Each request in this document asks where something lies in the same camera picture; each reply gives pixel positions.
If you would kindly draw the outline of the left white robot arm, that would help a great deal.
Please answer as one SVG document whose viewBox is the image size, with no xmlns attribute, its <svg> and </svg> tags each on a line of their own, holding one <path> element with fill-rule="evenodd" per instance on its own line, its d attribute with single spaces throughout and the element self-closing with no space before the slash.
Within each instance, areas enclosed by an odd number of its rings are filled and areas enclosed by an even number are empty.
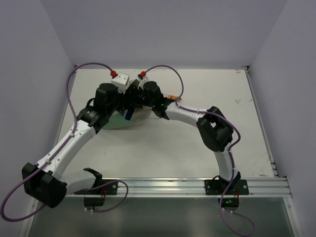
<svg viewBox="0 0 316 237">
<path fill-rule="evenodd" d="M 66 195 L 76 192 L 97 194 L 104 189 L 102 174 L 91 168 L 71 176 L 63 173 L 80 149 L 109 122 L 111 115 L 121 105 L 122 94 L 111 83 L 101 84 L 93 105 L 87 105 L 78 114 L 73 127 L 45 157 L 36 164 L 27 163 L 22 168 L 25 192 L 55 208 Z"/>
</svg>

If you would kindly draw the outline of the green printed paper bag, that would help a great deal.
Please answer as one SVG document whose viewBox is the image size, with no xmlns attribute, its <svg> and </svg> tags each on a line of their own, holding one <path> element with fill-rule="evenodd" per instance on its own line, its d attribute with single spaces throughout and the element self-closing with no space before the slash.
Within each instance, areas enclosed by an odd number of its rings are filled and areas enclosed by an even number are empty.
<svg viewBox="0 0 316 237">
<path fill-rule="evenodd" d="M 133 79 L 133 78 L 129 78 L 129 79 L 130 79 L 129 88 L 132 85 L 138 86 L 138 84 L 139 84 L 138 79 Z M 125 104 L 126 110 L 128 109 L 128 89 L 124 94 L 124 104 Z M 114 112 L 112 114 L 112 116 L 110 118 L 108 118 L 108 123 L 103 126 L 103 129 L 107 129 L 107 130 L 117 129 L 117 128 L 132 126 L 132 125 L 141 123 L 142 121 L 144 121 L 150 117 L 150 115 L 152 113 L 152 108 L 150 108 L 150 107 L 136 108 L 131 120 L 124 119 L 124 116 L 123 116 L 124 111 L 122 113 Z"/>
</svg>

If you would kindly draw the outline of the orange snack packet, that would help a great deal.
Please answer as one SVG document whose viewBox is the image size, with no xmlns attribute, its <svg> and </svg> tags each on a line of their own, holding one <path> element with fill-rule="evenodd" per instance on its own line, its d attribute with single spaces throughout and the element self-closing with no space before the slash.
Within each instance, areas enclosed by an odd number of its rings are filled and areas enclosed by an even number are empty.
<svg viewBox="0 0 316 237">
<path fill-rule="evenodd" d="M 174 101 L 181 101 L 182 98 L 179 96 L 175 96 L 175 95 L 170 95 L 170 94 L 166 94 L 165 97 L 167 97 L 168 99 L 174 100 Z"/>
</svg>

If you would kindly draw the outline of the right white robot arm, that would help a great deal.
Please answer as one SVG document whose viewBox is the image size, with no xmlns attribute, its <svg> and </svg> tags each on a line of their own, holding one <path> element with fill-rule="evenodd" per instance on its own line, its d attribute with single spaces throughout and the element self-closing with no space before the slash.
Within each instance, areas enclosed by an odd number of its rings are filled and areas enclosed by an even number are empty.
<svg viewBox="0 0 316 237">
<path fill-rule="evenodd" d="M 126 92 L 129 108 L 149 107 L 162 119 L 180 121 L 196 127 L 204 145 L 215 154 L 219 167 L 219 183 L 213 185 L 224 194 L 237 189 L 240 172 L 237 170 L 233 154 L 233 132 L 236 128 L 223 116 L 217 107 L 208 110 L 185 108 L 177 99 L 164 96 L 154 81 L 143 86 L 132 85 Z"/>
</svg>

